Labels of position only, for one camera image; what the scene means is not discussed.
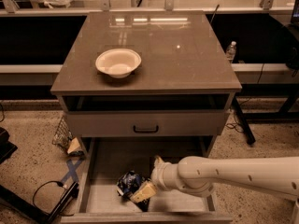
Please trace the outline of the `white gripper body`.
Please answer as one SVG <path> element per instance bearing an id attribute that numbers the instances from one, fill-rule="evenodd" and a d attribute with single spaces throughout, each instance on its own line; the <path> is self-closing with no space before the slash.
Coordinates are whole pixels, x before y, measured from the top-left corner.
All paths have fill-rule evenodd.
<path id="1" fill-rule="evenodd" d="M 160 190 L 181 190 L 184 183 L 178 175 L 178 166 L 170 162 L 156 161 L 151 173 L 151 181 Z"/>

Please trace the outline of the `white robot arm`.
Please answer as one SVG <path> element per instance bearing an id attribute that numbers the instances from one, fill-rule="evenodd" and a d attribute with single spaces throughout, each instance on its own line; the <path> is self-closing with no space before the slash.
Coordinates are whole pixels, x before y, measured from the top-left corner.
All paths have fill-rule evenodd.
<path id="1" fill-rule="evenodd" d="M 298 165 L 298 157 L 216 160 L 188 156 L 177 163 L 157 157 L 150 180 L 142 184 L 130 200 L 140 203 L 159 191 L 171 190 L 207 197 L 216 183 L 222 183 L 297 202 Z"/>

